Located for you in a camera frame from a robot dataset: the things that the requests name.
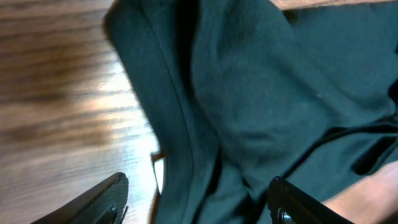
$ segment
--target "wrinkled fabric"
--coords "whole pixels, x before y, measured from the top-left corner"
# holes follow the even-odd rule
[[[354,134],[294,167],[335,127],[396,114],[397,12],[120,0],[109,36],[167,155],[155,222],[270,223],[274,176],[324,201],[396,161],[394,136]]]

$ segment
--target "garment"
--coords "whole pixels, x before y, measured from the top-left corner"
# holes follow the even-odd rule
[[[106,27],[167,156],[155,222],[270,223],[274,176],[324,201],[397,160],[396,137],[363,133],[295,166],[341,127],[395,122],[397,11],[120,0]]]

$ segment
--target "teal garment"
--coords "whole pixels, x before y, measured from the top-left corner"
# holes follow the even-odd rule
[[[120,0],[106,27],[167,155],[155,222],[270,223],[274,176],[324,201],[398,160],[396,137],[364,133],[294,167],[335,127],[395,122],[397,12],[398,2],[281,12],[265,0]]]

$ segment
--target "wood grain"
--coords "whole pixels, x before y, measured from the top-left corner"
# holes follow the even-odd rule
[[[158,144],[101,27],[112,3],[0,0],[0,223],[30,223],[117,171],[125,223],[148,222]]]

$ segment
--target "wooden table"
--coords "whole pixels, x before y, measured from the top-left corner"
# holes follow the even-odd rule
[[[103,34],[112,1],[0,0],[3,224],[30,223],[117,171],[130,181],[125,222],[149,220],[158,144]]]

